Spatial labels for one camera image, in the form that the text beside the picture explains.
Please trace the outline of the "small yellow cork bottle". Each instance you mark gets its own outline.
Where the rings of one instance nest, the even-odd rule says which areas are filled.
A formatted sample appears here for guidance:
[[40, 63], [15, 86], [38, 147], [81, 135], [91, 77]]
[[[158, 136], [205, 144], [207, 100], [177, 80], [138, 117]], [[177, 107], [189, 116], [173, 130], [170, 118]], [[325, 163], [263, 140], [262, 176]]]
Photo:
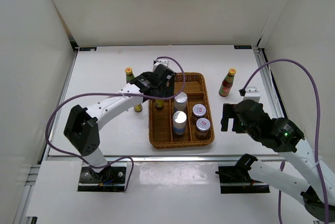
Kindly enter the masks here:
[[162, 100], [162, 99], [156, 99], [155, 100], [155, 107], [157, 109], [162, 109], [164, 107], [164, 100]]

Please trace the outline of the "brown jar white lid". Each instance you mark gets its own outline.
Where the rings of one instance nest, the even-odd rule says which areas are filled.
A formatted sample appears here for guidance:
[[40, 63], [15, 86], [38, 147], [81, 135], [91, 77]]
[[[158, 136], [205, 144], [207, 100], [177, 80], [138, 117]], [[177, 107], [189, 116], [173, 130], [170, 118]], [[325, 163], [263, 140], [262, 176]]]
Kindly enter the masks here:
[[210, 134], [211, 123], [207, 118], [199, 118], [196, 121], [196, 138], [200, 140], [207, 140]]
[[206, 116], [207, 109], [203, 104], [196, 104], [192, 108], [192, 122], [196, 123], [198, 119]]

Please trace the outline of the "small brown cork bottle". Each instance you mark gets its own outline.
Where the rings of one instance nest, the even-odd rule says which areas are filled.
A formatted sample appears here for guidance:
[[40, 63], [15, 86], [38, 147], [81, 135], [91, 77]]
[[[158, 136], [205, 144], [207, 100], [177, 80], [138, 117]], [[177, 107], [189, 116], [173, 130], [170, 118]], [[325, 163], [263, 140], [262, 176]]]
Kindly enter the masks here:
[[142, 105], [141, 104], [136, 105], [133, 107], [133, 109], [135, 112], [140, 113], [142, 111]]

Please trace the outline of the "silver lid blue can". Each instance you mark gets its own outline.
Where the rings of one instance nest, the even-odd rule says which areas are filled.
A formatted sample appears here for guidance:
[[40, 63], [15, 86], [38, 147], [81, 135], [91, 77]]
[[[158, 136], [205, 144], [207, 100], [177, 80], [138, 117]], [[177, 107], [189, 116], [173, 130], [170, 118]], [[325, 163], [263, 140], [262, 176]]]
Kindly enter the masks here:
[[172, 129], [173, 132], [181, 136], [185, 133], [187, 123], [187, 115], [183, 111], [176, 111], [172, 117]]

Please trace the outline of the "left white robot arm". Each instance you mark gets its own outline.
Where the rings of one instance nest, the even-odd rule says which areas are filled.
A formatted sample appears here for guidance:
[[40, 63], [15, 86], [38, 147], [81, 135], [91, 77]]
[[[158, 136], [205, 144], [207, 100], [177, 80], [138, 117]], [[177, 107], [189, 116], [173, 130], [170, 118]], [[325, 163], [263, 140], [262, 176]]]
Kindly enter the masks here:
[[174, 92], [176, 73], [163, 64], [153, 72], [143, 72], [132, 78], [116, 96], [87, 106], [74, 106], [67, 119], [64, 135], [80, 155], [88, 162], [91, 175], [98, 182], [108, 180], [110, 170], [99, 149], [99, 131], [129, 108], [142, 104], [151, 97], [170, 97]]

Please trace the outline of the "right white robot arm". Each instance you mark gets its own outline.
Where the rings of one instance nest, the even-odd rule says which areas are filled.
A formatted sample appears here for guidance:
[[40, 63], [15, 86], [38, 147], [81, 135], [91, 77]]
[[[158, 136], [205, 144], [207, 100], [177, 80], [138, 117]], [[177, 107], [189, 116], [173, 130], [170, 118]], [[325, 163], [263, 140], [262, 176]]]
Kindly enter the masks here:
[[225, 177], [236, 182], [260, 181], [292, 198], [323, 223], [334, 222], [334, 172], [321, 160], [305, 140], [304, 133], [289, 119], [271, 118], [263, 104], [243, 100], [224, 104], [221, 129], [227, 131], [229, 119], [233, 131], [246, 133], [254, 141], [273, 150], [289, 162], [302, 176], [297, 178], [266, 165], [250, 154], [244, 154]]

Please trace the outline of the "red label sauce bottle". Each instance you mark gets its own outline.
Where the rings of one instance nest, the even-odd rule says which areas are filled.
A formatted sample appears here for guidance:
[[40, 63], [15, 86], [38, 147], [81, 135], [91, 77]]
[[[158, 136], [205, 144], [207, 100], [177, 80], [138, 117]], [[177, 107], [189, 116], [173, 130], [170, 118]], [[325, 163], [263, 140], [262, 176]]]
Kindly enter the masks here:
[[234, 78], [236, 74], [236, 69], [230, 68], [226, 77], [223, 79], [222, 84], [219, 89], [219, 95], [226, 97], [229, 95], [230, 90], [233, 86]]

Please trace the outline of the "green label sauce bottle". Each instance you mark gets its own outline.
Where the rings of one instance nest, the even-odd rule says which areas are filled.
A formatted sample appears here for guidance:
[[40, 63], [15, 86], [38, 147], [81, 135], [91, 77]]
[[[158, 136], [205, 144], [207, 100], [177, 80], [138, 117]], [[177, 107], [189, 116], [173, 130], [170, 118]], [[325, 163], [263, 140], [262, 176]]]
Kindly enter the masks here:
[[132, 79], [135, 78], [132, 68], [130, 67], [125, 68], [125, 74], [126, 74], [126, 83], [129, 83]]

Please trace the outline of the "woven wicker divided basket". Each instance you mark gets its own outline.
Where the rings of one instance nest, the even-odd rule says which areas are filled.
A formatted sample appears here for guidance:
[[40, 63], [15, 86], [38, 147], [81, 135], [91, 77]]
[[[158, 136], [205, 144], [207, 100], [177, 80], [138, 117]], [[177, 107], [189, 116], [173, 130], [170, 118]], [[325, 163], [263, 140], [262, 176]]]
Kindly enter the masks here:
[[213, 125], [203, 137], [199, 138], [196, 124], [192, 121], [192, 109], [196, 104], [205, 106], [205, 118], [212, 121], [205, 78], [197, 72], [186, 72], [185, 78], [183, 92], [186, 93], [188, 101], [187, 121], [183, 135], [178, 136], [173, 132], [174, 101], [166, 100], [160, 109], [156, 108], [155, 101], [149, 101], [149, 141], [156, 149], [202, 147], [214, 141]]

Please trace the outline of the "right blue table label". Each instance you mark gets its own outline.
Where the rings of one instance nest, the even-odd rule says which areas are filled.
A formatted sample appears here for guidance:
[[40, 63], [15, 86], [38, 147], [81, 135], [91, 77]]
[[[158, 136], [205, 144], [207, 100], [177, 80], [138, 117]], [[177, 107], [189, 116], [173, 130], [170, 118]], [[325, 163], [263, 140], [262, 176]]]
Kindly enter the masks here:
[[237, 50], [249, 50], [249, 49], [252, 49], [251, 45], [234, 45], [233, 47], [234, 47], [234, 49], [237, 49]]

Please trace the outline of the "blue table label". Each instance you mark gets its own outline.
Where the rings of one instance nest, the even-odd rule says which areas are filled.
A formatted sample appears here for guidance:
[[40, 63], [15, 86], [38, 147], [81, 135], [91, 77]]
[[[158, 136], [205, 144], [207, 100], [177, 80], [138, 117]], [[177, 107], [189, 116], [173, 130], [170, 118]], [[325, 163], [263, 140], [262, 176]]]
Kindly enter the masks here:
[[96, 47], [80, 47], [79, 48], [79, 51], [88, 51], [88, 52], [91, 52], [91, 51], [96, 51], [97, 48]]
[[234, 49], [237, 49], [237, 50], [249, 50], [249, 49], [252, 49], [251, 45], [234, 45], [233, 47], [234, 47]]

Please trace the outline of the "left blue table label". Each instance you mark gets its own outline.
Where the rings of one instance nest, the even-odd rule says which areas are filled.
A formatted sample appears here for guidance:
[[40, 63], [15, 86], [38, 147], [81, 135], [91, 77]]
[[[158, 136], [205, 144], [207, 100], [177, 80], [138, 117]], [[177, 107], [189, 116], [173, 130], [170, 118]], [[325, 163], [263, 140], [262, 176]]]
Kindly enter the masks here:
[[88, 52], [91, 52], [91, 51], [96, 51], [97, 48], [96, 47], [80, 47], [79, 48], [79, 51], [88, 51]]

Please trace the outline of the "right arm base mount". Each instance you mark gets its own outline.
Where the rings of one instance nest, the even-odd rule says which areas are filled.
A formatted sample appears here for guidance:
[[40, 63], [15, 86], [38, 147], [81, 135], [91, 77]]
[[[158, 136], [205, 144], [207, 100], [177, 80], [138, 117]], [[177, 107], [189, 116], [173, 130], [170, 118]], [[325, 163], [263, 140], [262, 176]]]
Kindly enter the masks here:
[[258, 159], [244, 154], [234, 166], [218, 166], [215, 172], [219, 176], [221, 194], [265, 194], [270, 193], [269, 185], [253, 180], [249, 171]]

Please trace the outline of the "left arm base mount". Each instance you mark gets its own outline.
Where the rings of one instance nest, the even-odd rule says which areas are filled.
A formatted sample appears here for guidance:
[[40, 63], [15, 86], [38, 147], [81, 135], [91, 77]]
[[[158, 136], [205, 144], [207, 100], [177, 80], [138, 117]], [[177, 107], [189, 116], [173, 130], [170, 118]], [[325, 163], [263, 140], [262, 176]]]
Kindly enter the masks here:
[[88, 166], [82, 166], [79, 175], [78, 192], [123, 193], [126, 189], [127, 165], [117, 164], [107, 167], [99, 173]]

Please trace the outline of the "front aluminium rail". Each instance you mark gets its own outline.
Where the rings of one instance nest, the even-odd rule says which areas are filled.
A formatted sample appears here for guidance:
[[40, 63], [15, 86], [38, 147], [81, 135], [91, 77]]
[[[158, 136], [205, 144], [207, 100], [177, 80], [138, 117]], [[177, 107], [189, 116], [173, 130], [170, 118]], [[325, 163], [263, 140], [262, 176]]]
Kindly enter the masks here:
[[[241, 155], [217, 155], [217, 156], [132, 156], [135, 162], [233, 162], [238, 161]], [[279, 155], [258, 155], [254, 156], [264, 162], [279, 162], [284, 160]], [[73, 156], [49, 155], [40, 158], [37, 163], [42, 161], [76, 161], [79, 158]]]

